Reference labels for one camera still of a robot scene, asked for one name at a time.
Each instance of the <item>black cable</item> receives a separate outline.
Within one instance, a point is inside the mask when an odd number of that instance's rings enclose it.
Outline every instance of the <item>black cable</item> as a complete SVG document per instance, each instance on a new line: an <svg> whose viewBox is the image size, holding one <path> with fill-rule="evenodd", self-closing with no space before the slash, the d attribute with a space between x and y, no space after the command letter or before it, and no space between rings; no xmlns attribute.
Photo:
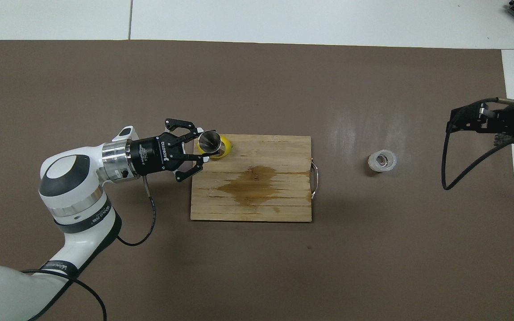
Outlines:
<svg viewBox="0 0 514 321"><path fill-rule="evenodd" d="M148 199L150 199L150 203L152 205L152 225L150 226L150 230L149 230L148 234L146 234L146 236L144 236L144 238L140 242L129 243L129 242L126 242L125 240L123 240L120 236L116 237L120 242L122 242L122 244L127 245L127 246L139 246L140 244L144 243L149 238L150 234L152 234L153 227L156 224L156 205L153 202L151 195L149 194L148 180L146 179L146 176L143 177L143 180L144 180L144 186L146 188L146 193L148 195Z"/></svg>
<svg viewBox="0 0 514 321"><path fill-rule="evenodd" d="M77 283L78 285L82 286L85 290L90 292L90 294L92 294L94 296L94 298L98 301L98 303L100 304L100 308L102 309L102 320L106 321L106 306L104 305L104 302L102 302L102 299L100 298L100 296L94 290L92 290L92 288L90 286L84 284L84 282L82 282L81 280L79 280L77 278L73 278L72 276L67 276L66 274L63 274L63 273L49 271L49 270L35 269L35 270L23 270L21 272L22 273L51 274L52 276L59 276L61 278L69 280L70 282Z"/></svg>
<svg viewBox="0 0 514 321"><path fill-rule="evenodd" d="M472 107L478 103L480 104L480 103L487 103L487 102L497 102L497 100L498 100L498 98L488 98L488 99L484 99L484 100L479 100L478 102L470 104L466 107ZM488 152L486 152L485 154L483 154L479 158L477 158L469 166L467 166L467 168L465 170L463 170L459 175L457 175L457 177L449 185L447 185L445 183L445 159L447 158L447 146L449 144L449 135L451 134L452 124L459 119L459 116L461 116L461 112L463 112L464 110L465 110L465 107L462 108L461 110L459 110L459 112L457 112L457 114L453 117L453 119L449 121L449 124L447 127L448 132L446 132L446 134L445 134L445 141L443 143L443 154L441 155L441 185L443 186L443 189L445 189L446 191L448 191L449 189L452 189L455 186L455 184L457 184L459 181L461 181L461 179L463 177L465 177L465 175L467 175L467 173L469 173L473 168L475 168L475 166L477 166L479 163L483 162L485 160L485 158L488 158L489 156L491 156L494 153L498 152L499 150L505 148L506 146L509 146L510 144L514 144L514 137L513 137L511 140L508 140L508 141L504 142L503 144L500 144L500 145L496 146L495 148L492 148L491 150L489 150Z"/></svg>

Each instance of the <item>brown stain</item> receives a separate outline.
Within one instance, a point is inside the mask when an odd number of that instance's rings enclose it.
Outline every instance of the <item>brown stain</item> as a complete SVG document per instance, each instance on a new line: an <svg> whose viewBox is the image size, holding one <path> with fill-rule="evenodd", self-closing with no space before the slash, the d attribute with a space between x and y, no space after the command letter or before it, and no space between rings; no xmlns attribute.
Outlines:
<svg viewBox="0 0 514 321"><path fill-rule="evenodd" d="M229 184L219 187L218 191L232 195L240 205L257 206L273 199L274 194L281 193L271 185L275 175L277 171L271 167L249 167L237 178L228 179Z"/></svg>

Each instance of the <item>bamboo board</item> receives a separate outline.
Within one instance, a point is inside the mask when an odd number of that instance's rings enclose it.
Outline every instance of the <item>bamboo board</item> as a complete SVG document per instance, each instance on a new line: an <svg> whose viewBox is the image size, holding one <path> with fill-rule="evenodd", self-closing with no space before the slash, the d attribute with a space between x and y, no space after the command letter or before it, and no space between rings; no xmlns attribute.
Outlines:
<svg viewBox="0 0 514 321"><path fill-rule="evenodd" d="M192 220L312 221L310 136L224 136L230 154L192 177Z"/></svg>

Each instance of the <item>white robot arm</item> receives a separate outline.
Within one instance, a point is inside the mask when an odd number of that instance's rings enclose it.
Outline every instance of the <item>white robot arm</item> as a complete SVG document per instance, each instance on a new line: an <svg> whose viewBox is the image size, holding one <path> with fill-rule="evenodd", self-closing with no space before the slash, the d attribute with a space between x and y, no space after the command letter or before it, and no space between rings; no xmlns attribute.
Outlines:
<svg viewBox="0 0 514 321"><path fill-rule="evenodd" d="M39 195L65 234L65 245L30 276L0 266L0 321L40 317L118 237L122 221L102 189L105 183L145 178L159 171L173 171L177 181L184 181L216 154L186 154L184 144L203 132L193 123L166 119L165 125L165 132L143 140L128 126L110 143L77 148L43 162ZM170 132L176 128L189 132L174 136ZM178 170L184 161L194 161L191 170Z"/></svg>

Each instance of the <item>brown table surface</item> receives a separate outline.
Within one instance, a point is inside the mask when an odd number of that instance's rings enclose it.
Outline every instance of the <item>brown table surface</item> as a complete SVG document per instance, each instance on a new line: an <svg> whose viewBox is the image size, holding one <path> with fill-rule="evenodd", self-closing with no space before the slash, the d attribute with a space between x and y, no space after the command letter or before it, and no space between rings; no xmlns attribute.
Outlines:
<svg viewBox="0 0 514 321"><path fill-rule="evenodd" d="M38 268L63 243L39 166L127 124L165 118L238 134L312 136L312 223L192 222L191 181L150 175L158 225L83 272L109 320L514 320L510 148L440 184L452 108L504 97L501 53L177 41L0 41L0 265ZM491 148L457 133L448 178ZM398 165L374 174L369 154ZM141 181L109 185L121 235L151 220ZM41 320L98 320L78 287Z"/></svg>

